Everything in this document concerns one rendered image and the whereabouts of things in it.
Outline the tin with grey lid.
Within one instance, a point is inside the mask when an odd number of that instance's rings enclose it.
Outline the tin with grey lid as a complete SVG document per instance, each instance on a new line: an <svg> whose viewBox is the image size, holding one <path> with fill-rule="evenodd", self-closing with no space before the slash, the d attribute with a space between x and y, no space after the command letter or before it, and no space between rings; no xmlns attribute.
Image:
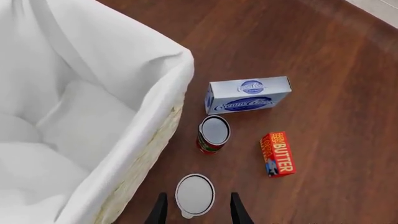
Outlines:
<svg viewBox="0 0 398 224"><path fill-rule="evenodd" d="M181 216L187 220L202 216L211 210L215 202L215 187L204 175L186 175L177 184L175 201Z"/></svg>

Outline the wicker basket with white lining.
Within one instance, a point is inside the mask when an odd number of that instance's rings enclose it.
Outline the wicker basket with white lining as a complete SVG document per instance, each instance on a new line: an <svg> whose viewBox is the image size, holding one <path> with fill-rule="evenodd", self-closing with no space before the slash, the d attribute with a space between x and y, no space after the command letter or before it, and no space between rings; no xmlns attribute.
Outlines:
<svg viewBox="0 0 398 224"><path fill-rule="evenodd" d="M0 224L112 224L193 73L190 50L97 0L0 0Z"/></svg>

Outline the red and orange butter box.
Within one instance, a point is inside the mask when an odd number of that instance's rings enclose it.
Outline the red and orange butter box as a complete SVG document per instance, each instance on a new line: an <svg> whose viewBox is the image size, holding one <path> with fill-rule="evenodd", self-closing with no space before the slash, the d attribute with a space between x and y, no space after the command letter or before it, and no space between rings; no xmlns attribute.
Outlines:
<svg viewBox="0 0 398 224"><path fill-rule="evenodd" d="M285 132L272 132L260 140L268 177L284 177L296 173L292 151Z"/></svg>

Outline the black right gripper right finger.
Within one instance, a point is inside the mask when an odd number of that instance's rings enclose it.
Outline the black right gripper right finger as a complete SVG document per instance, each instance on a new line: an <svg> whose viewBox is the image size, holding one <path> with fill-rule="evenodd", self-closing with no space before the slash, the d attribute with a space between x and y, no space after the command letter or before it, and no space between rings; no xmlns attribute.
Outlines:
<svg viewBox="0 0 398 224"><path fill-rule="evenodd" d="M231 193L230 211L232 224L254 224L237 192Z"/></svg>

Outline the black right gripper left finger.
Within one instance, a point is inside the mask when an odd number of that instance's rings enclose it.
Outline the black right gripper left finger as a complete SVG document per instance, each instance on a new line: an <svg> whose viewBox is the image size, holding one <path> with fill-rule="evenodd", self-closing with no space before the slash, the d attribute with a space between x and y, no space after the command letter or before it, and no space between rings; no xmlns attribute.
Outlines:
<svg viewBox="0 0 398 224"><path fill-rule="evenodd" d="M159 194L157 201L147 217L145 224L165 224L167 218L168 200L167 194Z"/></svg>

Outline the red and green labelled tin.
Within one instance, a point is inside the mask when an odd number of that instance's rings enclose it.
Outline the red and green labelled tin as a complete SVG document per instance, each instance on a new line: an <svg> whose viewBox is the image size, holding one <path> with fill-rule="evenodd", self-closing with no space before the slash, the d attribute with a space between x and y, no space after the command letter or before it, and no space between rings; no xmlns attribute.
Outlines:
<svg viewBox="0 0 398 224"><path fill-rule="evenodd" d="M228 142L231 128L226 119L209 115L198 125L197 146L204 154L216 154Z"/></svg>

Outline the blue and white cream cheese box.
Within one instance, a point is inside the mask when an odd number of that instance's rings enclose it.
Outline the blue and white cream cheese box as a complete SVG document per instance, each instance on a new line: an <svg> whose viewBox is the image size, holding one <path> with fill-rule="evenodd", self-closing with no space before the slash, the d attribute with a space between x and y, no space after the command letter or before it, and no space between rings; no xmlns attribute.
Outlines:
<svg viewBox="0 0 398 224"><path fill-rule="evenodd" d="M213 115L273 108L291 92L286 76L209 82L205 111Z"/></svg>

